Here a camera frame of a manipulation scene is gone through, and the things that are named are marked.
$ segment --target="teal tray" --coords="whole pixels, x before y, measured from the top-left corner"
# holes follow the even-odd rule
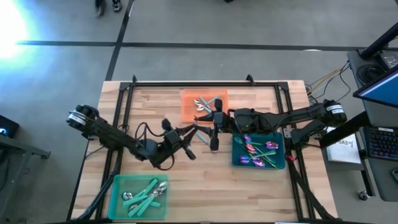
[[[234,137],[236,135],[234,134],[232,136],[232,165],[235,167],[247,167],[247,168],[257,168],[257,169],[276,169],[275,167],[271,166],[268,162],[264,161],[265,166],[264,167],[256,167],[252,162],[249,162],[248,164],[241,164],[240,163],[240,156],[248,156],[247,150],[240,145],[240,143],[236,142],[234,140]],[[275,135],[273,133],[271,134],[249,134],[250,138],[252,139],[252,142],[256,143],[261,143],[261,146],[256,146],[258,147],[262,152],[267,152],[269,151],[265,147],[265,143],[267,141],[273,141],[276,142],[279,145],[278,149],[275,149],[276,154],[272,156],[268,156],[275,160],[275,164],[278,167],[278,169],[285,169],[285,147],[284,147],[284,138],[281,133],[276,133]]]
[[[138,217],[134,215],[129,217],[127,215],[127,208],[123,208],[122,193],[131,192],[133,195],[138,194],[145,189],[149,182],[158,178],[159,182],[169,182],[168,175],[116,175],[113,179],[113,187],[111,193],[111,200],[109,202],[108,218],[112,220],[159,220],[164,219],[167,214],[167,207],[169,202],[169,189],[161,196],[156,197],[154,202],[161,204],[160,208],[148,207],[147,210]]]

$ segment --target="concrete floor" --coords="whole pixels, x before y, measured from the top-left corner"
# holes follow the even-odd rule
[[[8,29],[6,37],[22,40],[115,42],[124,11],[115,14],[108,3],[97,19],[91,1],[7,0],[0,14],[14,19],[3,20],[0,28],[13,25],[17,29]],[[397,22],[397,13],[393,0],[136,0],[124,41],[365,47]],[[0,95],[0,114],[21,125],[18,139],[52,151],[47,161],[31,160],[12,220],[66,219],[87,141],[65,119],[77,104],[97,105],[113,49],[1,50],[0,88],[7,94]],[[250,73],[257,80],[311,83],[345,62],[346,52],[333,51],[122,48],[112,80],[130,80],[133,74],[139,80],[242,80]],[[355,90],[351,72],[343,77]],[[346,91],[336,79],[326,97],[337,99]],[[363,110],[350,95],[341,102],[350,118]],[[359,171],[326,166],[340,218],[396,223],[398,203],[358,200],[356,192],[364,190]]]

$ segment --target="wooden table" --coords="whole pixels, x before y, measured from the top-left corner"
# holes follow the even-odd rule
[[[304,82],[288,81],[288,83],[294,109],[309,106]],[[100,116],[109,122],[113,120],[119,84],[120,82],[104,82],[99,99]],[[135,87],[128,134],[133,136],[137,125],[143,121],[149,124],[153,132],[161,133],[160,122],[164,118],[168,118],[174,127],[186,126],[187,123],[182,123],[180,120],[182,89]],[[256,111],[278,113],[273,88],[231,87],[228,88],[228,98],[230,108],[254,108]],[[219,138],[219,152],[213,154],[207,145],[194,137],[190,149],[197,159],[191,161],[185,152],[180,150],[176,153],[174,167],[165,172],[153,168],[148,161],[136,160],[125,149],[121,174],[169,175],[169,212],[165,222],[297,221],[287,165],[283,170],[234,168],[231,166],[231,135],[220,134]],[[98,142],[90,142],[87,153],[98,147]],[[311,190],[328,212],[336,217],[335,203],[321,150],[308,147],[303,150],[303,156]],[[91,155],[85,161],[72,218],[81,215],[98,193],[105,158],[106,150],[103,150]],[[162,167],[167,167],[169,164],[165,162]],[[110,190],[105,198],[104,217],[108,214],[109,198]],[[306,214],[304,194],[301,190],[300,198]]]

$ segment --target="computer monitor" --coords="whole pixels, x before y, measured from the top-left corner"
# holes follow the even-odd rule
[[[353,96],[398,108],[398,66],[355,91]]]

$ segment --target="keyboard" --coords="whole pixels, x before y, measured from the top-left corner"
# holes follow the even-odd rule
[[[390,128],[364,128],[369,157],[398,161],[398,130]]]

